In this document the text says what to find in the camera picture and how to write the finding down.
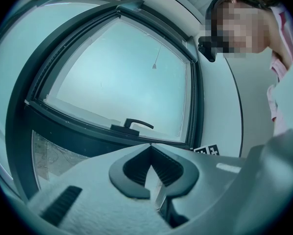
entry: dark window frame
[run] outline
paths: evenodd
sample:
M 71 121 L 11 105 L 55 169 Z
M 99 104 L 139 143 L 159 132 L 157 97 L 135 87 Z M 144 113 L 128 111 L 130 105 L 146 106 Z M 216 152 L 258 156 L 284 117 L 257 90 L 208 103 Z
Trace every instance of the dark window frame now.
M 114 136 L 106 138 L 107 135 L 104 132 L 108 131 L 111 133 L 111 130 L 108 129 L 104 129 L 101 132 L 96 130 L 95 133 L 98 135 L 93 136 L 94 132 L 91 130 L 93 126 L 87 125 L 87 127 L 84 127 L 84 122 L 72 117 L 70 117 L 71 121 L 67 121 L 69 122 L 67 125 L 65 121 L 67 115 L 65 116 L 65 114 L 51 109 L 49 106 L 36 99 L 38 95 L 37 92 L 41 88 L 43 81 L 39 78 L 48 75 L 46 72 L 47 69 L 42 69 L 41 67 L 45 64 L 48 65 L 48 63 L 50 67 L 52 62 L 61 57 L 61 52 L 54 53 L 58 46 L 63 48 L 63 46 L 65 46 L 64 43 L 66 44 L 70 39 L 72 39 L 72 42 L 76 40 L 76 38 L 72 38 L 72 35 L 78 30 L 84 30 L 82 28 L 88 25 L 89 22 L 96 21 L 96 19 L 100 17 L 102 19 L 102 17 L 106 16 L 109 18 L 112 16 L 119 16 L 119 14 L 124 12 L 132 16 L 134 12 L 130 12 L 128 8 L 139 8 L 142 3 L 142 0 L 116 1 L 95 7 L 75 16 L 54 30 L 35 49 L 26 62 L 14 86 L 6 117 L 7 156 L 15 185 L 22 199 L 25 201 L 30 199 L 38 191 L 35 169 L 32 163 L 32 131 L 36 131 L 56 145 L 88 157 L 105 154 L 132 145 L 154 142 L 154 139 L 142 137 L 124 139 L 122 133 L 115 133 Z M 193 53 L 186 49 L 181 42 L 176 42 L 176 38 L 172 34 L 165 32 L 165 29 L 159 28 L 158 25 L 152 22 L 147 22 L 147 26 L 162 34 L 164 32 L 166 40 L 182 53 L 186 54 L 186 57 L 190 59 L 193 58 L 192 114 L 190 114 L 189 120 L 189 123 L 192 123 L 192 127 L 190 131 L 188 130 L 187 134 L 187 141 L 191 139 L 191 142 L 189 141 L 188 144 L 169 141 L 155 142 L 165 143 L 183 149 L 198 147 L 202 138 L 204 110 L 203 84 L 197 83 L 197 81 L 202 82 L 198 57 L 193 57 Z M 74 138 L 68 138 L 65 133 L 69 133 L 69 135 Z M 109 151 L 100 153 L 100 142 L 102 139 L 104 139 L 104 145 L 108 145 Z M 120 142 L 120 140 L 126 140 L 126 143 L 124 144 Z M 85 154 L 82 152 L 83 150 L 93 151 L 95 149 L 99 152 L 96 151 L 96 154 L 92 154 L 91 156 L 89 156 L 89 153 Z

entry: frosted glass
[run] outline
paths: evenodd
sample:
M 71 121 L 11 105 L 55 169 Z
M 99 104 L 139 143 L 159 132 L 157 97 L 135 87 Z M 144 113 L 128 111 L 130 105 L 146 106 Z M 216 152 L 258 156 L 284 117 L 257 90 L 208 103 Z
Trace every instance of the frosted glass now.
M 154 126 L 134 124 L 140 136 L 181 141 L 186 64 L 126 22 L 119 20 L 88 46 L 60 83 L 51 97 L 105 118 L 107 128 L 110 120 L 123 125 L 134 118 Z M 96 124 L 95 118 L 89 120 Z
M 57 27 L 72 17 L 96 7 L 70 3 L 43 6 L 23 16 L 0 43 L 0 163 L 10 173 L 5 148 L 5 122 L 9 99 L 26 61 L 38 45 Z

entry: pink shirt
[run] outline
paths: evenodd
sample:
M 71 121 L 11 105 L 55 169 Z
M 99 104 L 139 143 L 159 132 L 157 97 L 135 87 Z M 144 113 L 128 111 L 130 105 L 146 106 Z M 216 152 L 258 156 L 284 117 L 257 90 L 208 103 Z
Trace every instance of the pink shirt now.
M 286 49 L 293 62 L 293 20 L 289 12 L 285 9 L 284 6 L 272 7 L 272 12 L 277 20 L 279 27 L 279 34 L 283 40 L 283 43 L 286 46 Z M 278 82 L 284 77 L 287 72 L 284 64 L 278 59 L 276 53 L 272 52 L 272 60 L 270 64 L 270 69 L 272 69 L 278 78 Z M 271 119 L 275 119 L 275 128 L 274 136 L 284 133 L 288 130 L 288 127 L 285 124 L 282 113 L 279 111 L 275 100 L 272 97 L 272 91 L 274 90 L 275 85 L 271 85 L 268 89 L 267 95 L 269 100 L 269 108 L 271 112 Z

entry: woman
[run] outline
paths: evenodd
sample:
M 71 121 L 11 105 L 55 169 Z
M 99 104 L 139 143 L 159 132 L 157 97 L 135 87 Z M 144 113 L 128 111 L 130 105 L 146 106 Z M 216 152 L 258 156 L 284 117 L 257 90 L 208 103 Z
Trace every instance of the woman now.
M 206 11 L 207 30 L 223 53 L 260 53 L 272 49 L 270 69 L 278 82 L 293 63 L 293 20 L 276 0 L 213 0 Z M 274 136 L 287 131 L 281 112 L 268 88 Z

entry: brown hair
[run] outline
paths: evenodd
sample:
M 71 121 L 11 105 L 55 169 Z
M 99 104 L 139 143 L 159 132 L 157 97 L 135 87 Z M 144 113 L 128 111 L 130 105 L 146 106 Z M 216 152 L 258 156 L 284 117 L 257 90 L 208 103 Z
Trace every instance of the brown hair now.
M 205 14 L 206 29 L 211 31 L 212 42 L 217 43 L 217 45 L 220 44 L 220 47 L 225 46 L 223 46 L 223 43 L 221 43 L 222 41 L 220 41 L 218 37 L 217 23 L 212 17 L 214 18 L 216 9 L 225 2 L 231 2 L 231 0 L 212 0 Z M 262 10 L 271 10 L 272 6 L 278 6 L 280 3 L 278 0 L 237 0 L 237 2 L 242 2 Z

